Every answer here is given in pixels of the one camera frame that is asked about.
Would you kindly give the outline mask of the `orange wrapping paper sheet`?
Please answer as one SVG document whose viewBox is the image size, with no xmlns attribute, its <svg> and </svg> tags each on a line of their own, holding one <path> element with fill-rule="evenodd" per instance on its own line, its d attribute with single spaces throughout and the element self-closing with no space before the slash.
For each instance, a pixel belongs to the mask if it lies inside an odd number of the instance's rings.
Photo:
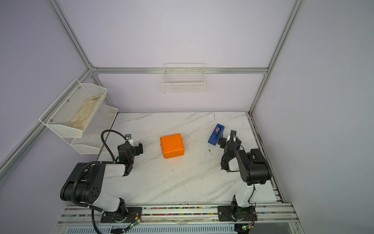
<svg viewBox="0 0 374 234">
<path fill-rule="evenodd" d="M 181 134 L 161 137 L 160 146 L 165 159 L 181 157 L 185 153 Z"/>
</svg>

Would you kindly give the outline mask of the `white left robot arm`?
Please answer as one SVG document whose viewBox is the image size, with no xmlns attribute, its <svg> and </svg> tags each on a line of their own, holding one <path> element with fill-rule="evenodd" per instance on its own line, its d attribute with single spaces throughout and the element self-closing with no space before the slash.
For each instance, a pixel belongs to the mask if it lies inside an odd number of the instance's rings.
<svg viewBox="0 0 374 234">
<path fill-rule="evenodd" d="M 118 159 L 78 163 L 60 191 L 60 199 L 76 206 L 100 212 L 124 215 L 128 212 L 124 199 L 114 197 L 102 188 L 104 179 L 128 176 L 134 158 L 143 154 L 143 144 L 133 146 L 128 142 L 117 147 Z"/>
</svg>

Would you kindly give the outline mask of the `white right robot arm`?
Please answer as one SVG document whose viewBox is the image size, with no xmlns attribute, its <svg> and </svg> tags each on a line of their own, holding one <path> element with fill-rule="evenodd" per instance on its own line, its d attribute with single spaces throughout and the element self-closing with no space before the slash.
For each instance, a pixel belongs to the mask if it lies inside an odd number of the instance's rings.
<svg viewBox="0 0 374 234">
<path fill-rule="evenodd" d="M 261 186 L 272 179 L 273 173 L 268 161 L 259 148 L 245 151 L 242 146 L 230 138 L 218 141 L 224 154 L 221 158 L 221 169 L 226 172 L 239 172 L 245 189 L 233 196 L 233 204 L 237 207 L 253 206 L 253 201 Z"/>
</svg>

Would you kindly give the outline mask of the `blue tape dispenser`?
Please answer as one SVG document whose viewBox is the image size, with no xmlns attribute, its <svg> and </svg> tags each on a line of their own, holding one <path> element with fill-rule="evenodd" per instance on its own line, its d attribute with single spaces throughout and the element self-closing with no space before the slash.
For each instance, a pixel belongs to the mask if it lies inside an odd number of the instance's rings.
<svg viewBox="0 0 374 234">
<path fill-rule="evenodd" d="M 212 145 L 217 145 L 219 142 L 219 139 L 221 138 L 225 127 L 223 125 L 217 124 L 214 128 L 212 134 L 209 137 L 208 143 Z"/>
</svg>

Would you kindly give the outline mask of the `white mesh lower shelf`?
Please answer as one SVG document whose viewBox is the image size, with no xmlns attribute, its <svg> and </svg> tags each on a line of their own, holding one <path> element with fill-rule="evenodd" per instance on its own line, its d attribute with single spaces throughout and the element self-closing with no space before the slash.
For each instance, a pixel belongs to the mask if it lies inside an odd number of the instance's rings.
<svg viewBox="0 0 374 234">
<path fill-rule="evenodd" d="M 83 136 L 74 138 L 70 146 L 81 155 L 99 154 L 103 147 L 101 133 L 111 128 L 117 113 L 118 109 L 102 104 L 88 124 Z"/>
</svg>

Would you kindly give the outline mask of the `white mesh shelf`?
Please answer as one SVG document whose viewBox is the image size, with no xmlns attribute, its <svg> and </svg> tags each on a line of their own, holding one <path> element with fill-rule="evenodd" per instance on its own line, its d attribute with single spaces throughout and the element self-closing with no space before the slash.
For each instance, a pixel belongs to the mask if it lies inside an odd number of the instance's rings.
<svg viewBox="0 0 374 234">
<path fill-rule="evenodd" d="M 74 80 L 62 94 L 39 118 L 39 121 L 61 138 L 81 138 L 88 124 L 107 96 L 107 89 L 92 83 L 81 83 Z M 70 120 L 79 111 L 85 100 L 103 95 L 83 130 L 68 127 Z"/>
<path fill-rule="evenodd" d="M 102 104 L 88 124 L 83 136 L 74 138 L 70 146 L 81 155 L 99 154 L 103 147 L 101 133 L 111 128 L 117 113 L 118 109 Z"/>
</svg>

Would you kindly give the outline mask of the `beige cloth in shelf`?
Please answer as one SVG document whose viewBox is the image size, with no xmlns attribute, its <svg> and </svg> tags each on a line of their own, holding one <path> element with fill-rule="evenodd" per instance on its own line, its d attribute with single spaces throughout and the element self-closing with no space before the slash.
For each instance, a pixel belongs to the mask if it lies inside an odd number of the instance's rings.
<svg viewBox="0 0 374 234">
<path fill-rule="evenodd" d="M 83 102 L 79 111 L 70 120 L 68 127 L 83 130 L 103 95 L 93 96 Z"/>
</svg>

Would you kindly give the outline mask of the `white mesh upper shelf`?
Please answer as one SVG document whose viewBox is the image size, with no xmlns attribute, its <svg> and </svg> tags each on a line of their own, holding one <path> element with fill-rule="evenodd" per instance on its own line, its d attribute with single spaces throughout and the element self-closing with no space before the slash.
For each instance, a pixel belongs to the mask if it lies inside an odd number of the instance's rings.
<svg viewBox="0 0 374 234">
<path fill-rule="evenodd" d="M 92 83 L 81 83 L 74 80 L 62 94 L 39 118 L 39 121 L 61 138 L 81 138 L 88 124 L 107 96 L 107 89 Z M 70 120 L 79 111 L 85 100 L 103 95 L 83 130 L 68 127 Z"/>
</svg>

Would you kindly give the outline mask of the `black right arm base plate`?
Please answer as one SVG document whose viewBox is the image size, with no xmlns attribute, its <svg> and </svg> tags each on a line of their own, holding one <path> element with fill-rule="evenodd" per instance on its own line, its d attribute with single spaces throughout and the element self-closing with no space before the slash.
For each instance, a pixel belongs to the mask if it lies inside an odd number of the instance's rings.
<svg viewBox="0 0 374 234">
<path fill-rule="evenodd" d="M 218 206 L 219 221 L 257 221 L 257 214 L 255 206 L 249 207 L 231 207 L 231 206 Z"/>
</svg>

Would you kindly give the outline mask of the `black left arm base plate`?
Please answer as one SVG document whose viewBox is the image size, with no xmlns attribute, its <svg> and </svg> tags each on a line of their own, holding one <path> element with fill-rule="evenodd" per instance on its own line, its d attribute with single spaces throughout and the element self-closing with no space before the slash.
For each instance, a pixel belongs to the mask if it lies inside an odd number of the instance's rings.
<svg viewBox="0 0 374 234">
<path fill-rule="evenodd" d="M 133 223 L 140 219 L 142 215 L 142 207 L 126 207 L 124 210 L 116 212 L 104 212 L 101 223 Z"/>
</svg>

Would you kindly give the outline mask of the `aluminium front rail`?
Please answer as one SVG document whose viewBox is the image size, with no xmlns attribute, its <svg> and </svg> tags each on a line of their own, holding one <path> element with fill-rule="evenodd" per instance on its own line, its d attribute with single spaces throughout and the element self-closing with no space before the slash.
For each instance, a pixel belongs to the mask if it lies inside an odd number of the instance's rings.
<svg viewBox="0 0 374 234">
<path fill-rule="evenodd" d="M 140 214 L 131 212 L 130 218 L 139 217 L 141 224 L 212 224 L 226 218 L 226 223 L 234 223 L 230 215 L 218 210 L 219 204 L 201 205 L 142 205 Z M 291 203 L 258 203 L 255 208 L 255 223 L 299 222 Z M 67 206 L 57 226 L 88 225 L 92 223 L 91 210 Z"/>
</svg>

